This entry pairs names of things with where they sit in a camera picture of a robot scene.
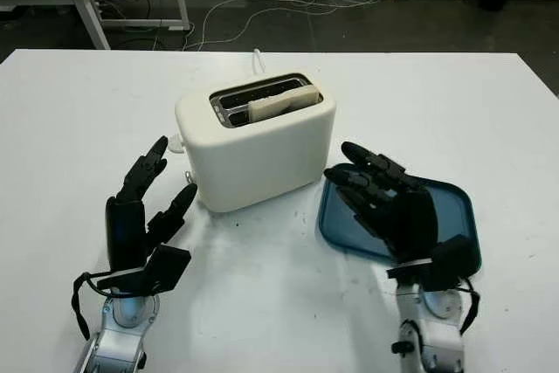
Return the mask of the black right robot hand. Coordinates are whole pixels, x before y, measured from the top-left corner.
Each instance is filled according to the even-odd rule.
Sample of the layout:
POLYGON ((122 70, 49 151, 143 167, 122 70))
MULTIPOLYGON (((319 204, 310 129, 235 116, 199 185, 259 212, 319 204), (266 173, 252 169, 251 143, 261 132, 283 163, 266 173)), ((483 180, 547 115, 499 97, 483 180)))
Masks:
POLYGON ((350 165, 326 168, 323 175, 354 219, 384 242, 398 264, 429 258, 437 244, 438 219, 426 187, 386 155, 349 141, 341 151, 350 165))

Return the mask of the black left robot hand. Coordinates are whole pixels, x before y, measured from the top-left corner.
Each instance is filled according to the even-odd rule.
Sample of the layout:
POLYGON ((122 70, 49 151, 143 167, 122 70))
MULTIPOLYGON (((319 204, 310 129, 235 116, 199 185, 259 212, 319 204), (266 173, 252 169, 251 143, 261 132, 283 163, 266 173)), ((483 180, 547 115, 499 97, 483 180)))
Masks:
POLYGON ((161 136, 136 159, 116 195, 107 199, 107 256, 113 272, 144 266, 156 247, 168 243, 185 223, 186 212, 197 194, 194 183, 182 188, 167 210, 146 219, 143 198, 167 166, 164 155, 168 144, 169 138, 161 136))

